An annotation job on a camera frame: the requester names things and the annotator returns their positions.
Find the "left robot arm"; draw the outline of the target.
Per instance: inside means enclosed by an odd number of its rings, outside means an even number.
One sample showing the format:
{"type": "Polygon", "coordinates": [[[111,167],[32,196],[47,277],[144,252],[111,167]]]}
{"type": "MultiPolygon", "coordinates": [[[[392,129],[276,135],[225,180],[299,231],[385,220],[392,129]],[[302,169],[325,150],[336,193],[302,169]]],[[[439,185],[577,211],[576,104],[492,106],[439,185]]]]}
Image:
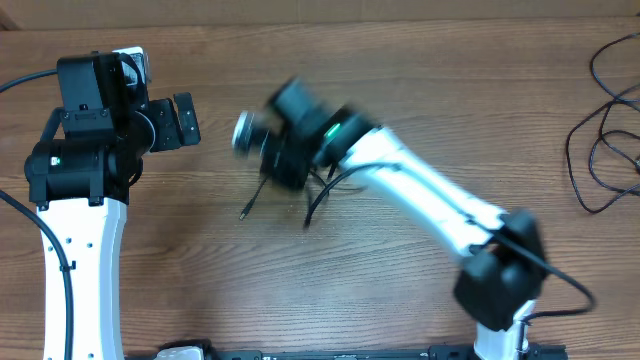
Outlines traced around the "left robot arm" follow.
{"type": "Polygon", "coordinates": [[[121,359],[119,262],[147,153],[196,145],[190,93],[150,99],[140,47],[63,57],[62,106],[25,161],[42,225],[46,359],[121,359]]]}

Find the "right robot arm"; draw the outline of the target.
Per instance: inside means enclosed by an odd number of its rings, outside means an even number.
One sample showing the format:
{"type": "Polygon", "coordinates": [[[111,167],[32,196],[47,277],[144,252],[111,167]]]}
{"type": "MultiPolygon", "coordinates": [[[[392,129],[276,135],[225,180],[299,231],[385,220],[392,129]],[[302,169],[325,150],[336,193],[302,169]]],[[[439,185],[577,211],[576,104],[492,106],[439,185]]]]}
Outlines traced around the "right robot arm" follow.
{"type": "Polygon", "coordinates": [[[507,212],[465,191],[415,155],[387,127],[344,105],[327,108],[298,78],[266,102],[280,134],[262,157],[280,184],[297,189],[313,168],[340,170],[378,192],[438,240],[460,264],[454,296],[476,321],[481,359],[521,359],[529,349],[526,316],[542,290],[545,253],[528,211],[507,212]]]}

